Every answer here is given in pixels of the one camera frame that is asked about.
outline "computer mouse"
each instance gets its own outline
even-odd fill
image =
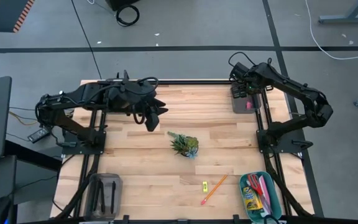
[[[11,203],[11,199],[8,196],[0,197],[0,224],[6,222]]]

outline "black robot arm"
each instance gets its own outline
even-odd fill
[[[107,113],[134,115],[137,124],[145,123],[148,131],[153,131],[159,123],[158,115],[168,109],[165,103],[155,99],[158,80],[148,77],[136,82],[129,81],[124,71],[123,80],[106,80],[87,83],[69,93],[44,95],[35,106],[35,115],[42,126],[59,126],[77,135],[80,141],[93,145],[98,143],[99,131],[83,127],[65,114],[66,109],[82,107],[86,110],[105,110]],[[155,80],[151,85],[148,80]]]
[[[271,62],[270,58],[267,63],[263,62],[251,68],[238,62],[233,66],[230,80],[243,84],[242,91],[246,94],[261,93],[266,86],[272,86],[302,101],[305,114],[284,123],[273,122],[266,130],[264,142],[276,146],[285,133],[307,126],[312,128],[324,126],[331,117],[333,109],[324,93],[308,87],[307,84],[300,84],[284,77],[271,66]]]

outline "pink object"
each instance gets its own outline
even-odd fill
[[[252,103],[251,102],[247,102],[247,110],[251,109],[252,108]]]
[[[267,188],[266,188],[266,183],[265,183],[265,179],[263,176],[260,176],[259,177],[259,184],[262,188],[262,192],[266,198],[266,202],[270,205],[270,197],[269,197],[269,192],[267,191]]]

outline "gray tray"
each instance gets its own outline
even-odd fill
[[[104,204],[105,211],[101,211],[101,194],[99,193],[98,205],[96,210],[93,210],[94,198],[96,193],[96,183],[100,180],[104,188]],[[112,182],[116,183],[116,190],[114,192],[114,210],[110,211],[111,207],[111,191]],[[117,174],[93,174],[89,180],[88,195],[85,203],[84,219],[86,221],[111,221],[114,220],[119,213],[121,206],[122,180]]]

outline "yellow eraser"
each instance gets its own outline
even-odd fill
[[[208,192],[208,184],[206,183],[206,181],[203,181],[203,192],[204,193]]]

